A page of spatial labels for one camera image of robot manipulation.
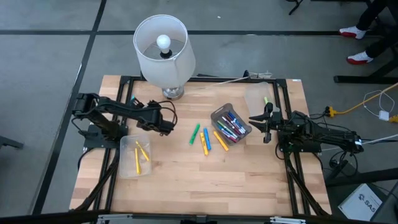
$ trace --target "person's leg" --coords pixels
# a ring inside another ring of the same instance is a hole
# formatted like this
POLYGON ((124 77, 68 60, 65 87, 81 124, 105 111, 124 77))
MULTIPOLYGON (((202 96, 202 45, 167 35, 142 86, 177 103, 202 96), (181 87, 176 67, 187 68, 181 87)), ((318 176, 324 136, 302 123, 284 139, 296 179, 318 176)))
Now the person's leg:
POLYGON ((373 20, 387 6, 387 0, 374 0, 371 5, 362 13, 356 28, 366 31, 372 24, 373 20))
POLYGON ((369 63, 397 42, 398 28, 395 28, 391 33, 387 34, 385 38, 367 47, 364 52, 349 56, 347 58, 347 61, 348 63, 351 63, 353 65, 362 65, 364 63, 369 63))
POLYGON ((356 26, 342 28, 339 33, 344 37, 354 37, 362 39, 366 31, 372 24, 377 15, 387 6, 387 0, 374 0, 371 5, 362 13, 361 18, 356 26))

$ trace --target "lamp base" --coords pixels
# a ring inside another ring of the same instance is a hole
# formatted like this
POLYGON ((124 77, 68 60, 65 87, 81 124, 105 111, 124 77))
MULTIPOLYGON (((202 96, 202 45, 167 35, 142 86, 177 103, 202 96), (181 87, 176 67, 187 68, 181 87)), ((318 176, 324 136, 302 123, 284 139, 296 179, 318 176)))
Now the lamp base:
POLYGON ((176 88, 162 88, 162 92, 168 100, 178 100, 184 94, 184 86, 176 88))

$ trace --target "black pants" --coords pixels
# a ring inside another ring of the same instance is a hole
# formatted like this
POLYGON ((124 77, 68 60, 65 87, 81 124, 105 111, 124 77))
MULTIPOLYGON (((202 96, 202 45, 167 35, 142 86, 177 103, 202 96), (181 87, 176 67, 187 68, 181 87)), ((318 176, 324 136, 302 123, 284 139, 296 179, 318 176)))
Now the black pants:
MULTIPOLYGON (((367 30, 371 25, 372 21, 379 15, 379 13, 386 8, 387 0, 374 0, 372 4, 368 7, 367 10, 362 14, 359 19, 356 28, 359 30, 367 30)), ((375 58, 383 53, 386 49, 393 46, 398 42, 398 27, 396 27, 391 33, 387 34, 387 36, 376 43, 373 43, 369 47, 366 48, 366 54, 375 58)))

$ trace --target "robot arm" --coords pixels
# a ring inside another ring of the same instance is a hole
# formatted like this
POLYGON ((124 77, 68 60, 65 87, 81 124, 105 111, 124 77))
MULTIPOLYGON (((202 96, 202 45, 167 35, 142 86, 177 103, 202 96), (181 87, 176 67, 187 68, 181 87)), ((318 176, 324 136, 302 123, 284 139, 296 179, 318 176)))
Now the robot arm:
POLYGON ((77 119, 89 119, 101 129, 105 139, 117 141, 123 136, 119 124, 105 118, 103 113, 111 113, 137 120, 137 127, 146 131, 156 131, 160 135, 168 135, 174 129, 175 123, 163 120, 160 112, 163 107, 151 100, 146 107, 136 98, 129 104, 120 103, 108 97, 98 96, 95 93, 79 93, 72 113, 77 119))
POLYGON ((321 143, 331 144, 350 153, 363 152, 361 137, 355 131, 324 128, 312 121, 307 115, 294 111, 289 120, 283 119, 281 112, 272 112, 272 103, 266 104, 264 113, 249 119, 254 127, 265 133, 264 143, 271 140, 270 130, 278 132, 280 147, 285 152, 321 152, 321 143))

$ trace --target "yellow marker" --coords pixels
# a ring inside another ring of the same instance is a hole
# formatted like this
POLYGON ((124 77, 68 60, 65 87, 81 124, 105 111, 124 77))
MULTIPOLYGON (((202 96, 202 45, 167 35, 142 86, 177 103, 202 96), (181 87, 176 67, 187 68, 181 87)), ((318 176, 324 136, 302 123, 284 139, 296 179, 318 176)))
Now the yellow marker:
POLYGON ((149 157, 148 157, 147 153, 145 152, 145 150, 141 147, 141 145, 138 143, 138 141, 136 141, 136 144, 141 149, 141 152, 143 153, 145 159, 149 162, 149 157))
POLYGON ((220 144, 223 146, 223 148, 225 149, 225 151, 228 151, 228 147, 226 146, 225 142, 223 141, 223 139, 220 138, 220 136, 218 135, 218 133, 216 131, 213 131, 214 135, 216 136, 216 138, 218 139, 218 141, 220 142, 220 144))
POLYGON ((201 144, 203 145, 203 150, 205 151, 205 155, 207 156, 209 154, 209 151, 207 150, 206 146, 205 134, 200 133, 200 139, 201 139, 201 144))
POLYGON ((137 174, 141 174, 141 167, 139 167, 138 162, 138 149, 136 148, 136 167, 137 167, 137 174))

